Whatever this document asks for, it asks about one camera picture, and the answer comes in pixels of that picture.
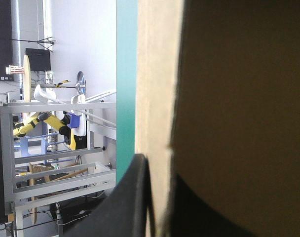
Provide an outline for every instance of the metal frame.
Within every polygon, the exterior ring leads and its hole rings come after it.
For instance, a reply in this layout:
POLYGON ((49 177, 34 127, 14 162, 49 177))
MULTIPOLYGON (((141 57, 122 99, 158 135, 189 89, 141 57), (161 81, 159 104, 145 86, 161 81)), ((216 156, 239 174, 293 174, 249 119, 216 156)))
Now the metal frame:
MULTIPOLYGON (((29 113, 29 112, 42 112, 42 111, 69 111, 69 110, 89 110, 92 112, 94 109, 110 109, 116 108, 116 103, 85 103, 85 104, 49 104, 41 105, 39 103, 11 103, 8 106, 0 107, 0 126, 1 126, 1 140, 2 140, 2 161, 3 161, 3 180, 4 180, 4 200, 5 205, 12 203, 15 224, 17 229, 23 228, 22 212, 31 207, 38 207, 54 203, 61 200, 66 200, 85 194, 94 193, 97 191, 113 188, 115 186, 116 171, 109 170, 99 162, 75 165, 71 167, 65 167, 56 170, 43 171, 34 174, 28 174, 21 177, 15 177, 15 166, 21 166, 21 164, 43 161, 48 159, 59 159, 70 156, 84 155, 96 152, 102 152, 101 147, 94 147, 94 131, 96 129, 90 129, 92 124, 87 122, 87 149, 75 150, 75 151, 63 151, 52 154, 36 155, 29 157, 14 157, 13 148, 13 116, 14 113, 29 113), (79 170, 84 168, 95 167, 102 172, 91 173, 83 176, 77 176, 69 179, 52 181, 49 183, 38 184, 23 188, 17 188, 16 183, 31 178, 40 178, 52 174, 58 174, 63 172, 69 172, 73 170, 79 170), (29 198, 39 196, 43 194, 49 194, 53 192, 63 191, 72 188, 79 188, 87 185, 95 184, 93 187, 85 189, 79 189, 76 191, 66 192, 52 197, 46 197, 37 199, 35 201, 29 201, 24 205, 15 205, 15 201, 22 198, 29 198)), ((18 237, 23 237, 23 231, 17 231, 18 237)))

